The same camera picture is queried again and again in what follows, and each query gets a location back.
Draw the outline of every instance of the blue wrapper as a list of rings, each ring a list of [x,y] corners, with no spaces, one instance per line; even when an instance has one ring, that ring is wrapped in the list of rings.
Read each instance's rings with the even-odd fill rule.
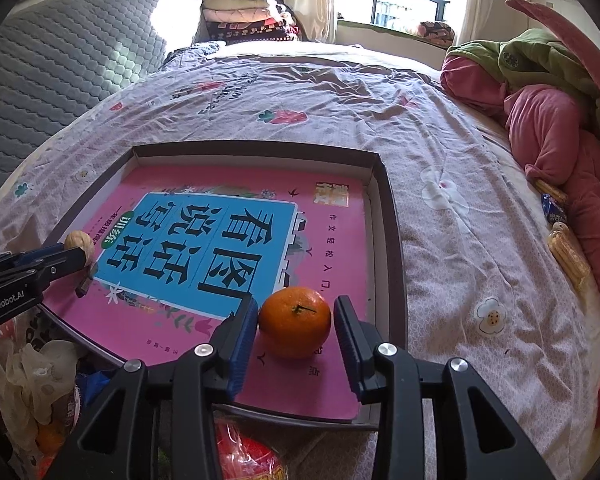
[[[544,211],[544,217],[549,224],[553,225],[556,222],[567,223],[567,215],[548,193],[542,194],[542,211]]]

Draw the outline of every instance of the wrapped bread snack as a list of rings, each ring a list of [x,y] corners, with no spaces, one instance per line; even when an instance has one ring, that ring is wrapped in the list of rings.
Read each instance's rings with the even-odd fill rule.
[[[540,178],[536,178],[534,181],[534,187],[540,193],[547,193],[553,197],[553,199],[558,203],[558,205],[564,207],[567,204],[568,196],[565,192],[561,191],[555,186],[551,184],[547,184],[544,180]]]
[[[562,222],[556,222],[547,243],[571,284],[578,292],[583,292],[591,267],[571,230]]]

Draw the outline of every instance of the white flower illustration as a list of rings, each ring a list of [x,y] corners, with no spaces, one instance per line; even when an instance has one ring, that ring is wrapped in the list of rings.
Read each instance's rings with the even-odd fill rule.
[[[113,303],[118,304],[118,294],[120,294],[121,292],[124,292],[124,290],[122,290],[120,287],[120,282],[118,282],[118,284],[116,286],[110,286],[109,287],[109,293],[107,294],[107,298],[109,298],[109,301],[107,301],[107,304],[111,304],[111,301],[113,301]]]
[[[422,199],[432,209],[451,209],[456,216],[461,233],[468,233],[471,224],[467,218],[469,205],[458,191],[456,184],[448,178],[442,178],[439,171],[429,166],[420,172],[420,178],[425,183],[422,189]]]
[[[495,298],[483,301],[475,309],[475,317],[480,319],[478,329],[487,335],[499,334],[504,330],[507,311]]]

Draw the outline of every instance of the silver screw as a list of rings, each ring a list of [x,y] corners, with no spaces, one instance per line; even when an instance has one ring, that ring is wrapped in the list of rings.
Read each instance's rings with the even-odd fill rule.
[[[395,345],[392,345],[391,343],[380,343],[378,345],[378,351],[382,355],[392,356],[396,354],[398,349],[395,347]]]
[[[451,359],[450,364],[453,370],[456,372],[464,372],[469,367],[469,363],[460,357],[454,357]]]
[[[214,348],[209,343],[202,343],[196,346],[194,353],[199,357],[206,357],[214,352]]]
[[[125,372],[137,372],[140,368],[142,368],[142,361],[140,359],[131,359],[131,361],[127,361],[123,366]]]

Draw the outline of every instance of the stack of blankets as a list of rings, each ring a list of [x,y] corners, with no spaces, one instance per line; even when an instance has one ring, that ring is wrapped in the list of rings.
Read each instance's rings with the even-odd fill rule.
[[[227,44],[298,40],[291,13],[275,0],[203,0],[202,5],[212,40]]]

